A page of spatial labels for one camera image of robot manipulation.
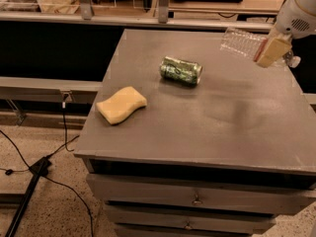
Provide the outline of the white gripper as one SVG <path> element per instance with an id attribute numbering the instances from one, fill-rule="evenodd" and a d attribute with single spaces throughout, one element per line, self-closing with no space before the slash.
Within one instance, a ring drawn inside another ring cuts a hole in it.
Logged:
<path id="1" fill-rule="evenodd" d="M 316 0 L 287 0 L 276 16 L 276 29 L 283 34 L 302 39 L 316 32 Z M 264 68 L 271 66 L 292 48 L 285 39 L 270 39 L 256 63 Z"/>

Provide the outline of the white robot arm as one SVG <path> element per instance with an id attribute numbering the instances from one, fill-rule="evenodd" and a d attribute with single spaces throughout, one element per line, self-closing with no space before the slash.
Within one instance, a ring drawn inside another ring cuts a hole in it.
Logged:
<path id="1" fill-rule="evenodd" d="M 291 42 L 313 35 L 315 31 L 316 0 L 286 0 L 255 58 L 256 63 L 267 68 L 282 58 L 287 66 L 295 68 L 300 58 L 293 54 Z"/>

